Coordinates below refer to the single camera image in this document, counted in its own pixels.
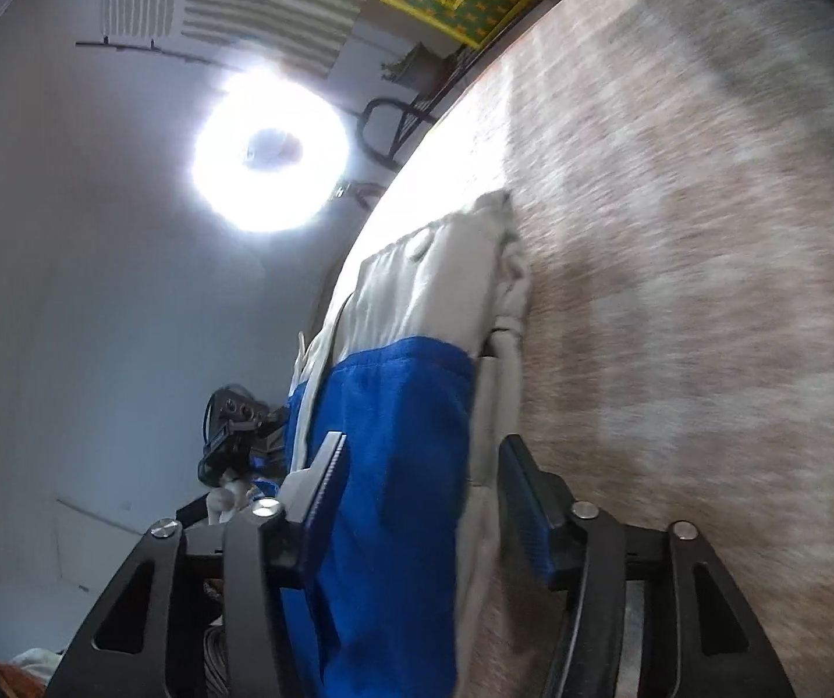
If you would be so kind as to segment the white gloved hand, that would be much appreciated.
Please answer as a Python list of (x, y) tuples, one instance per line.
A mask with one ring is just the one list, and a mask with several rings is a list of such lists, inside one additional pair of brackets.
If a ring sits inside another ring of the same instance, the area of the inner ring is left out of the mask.
[(205, 497), (207, 522), (210, 525), (222, 525), (238, 514), (250, 502), (254, 484), (250, 478), (240, 476), (233, 469), (222, 473), (219, 484)]

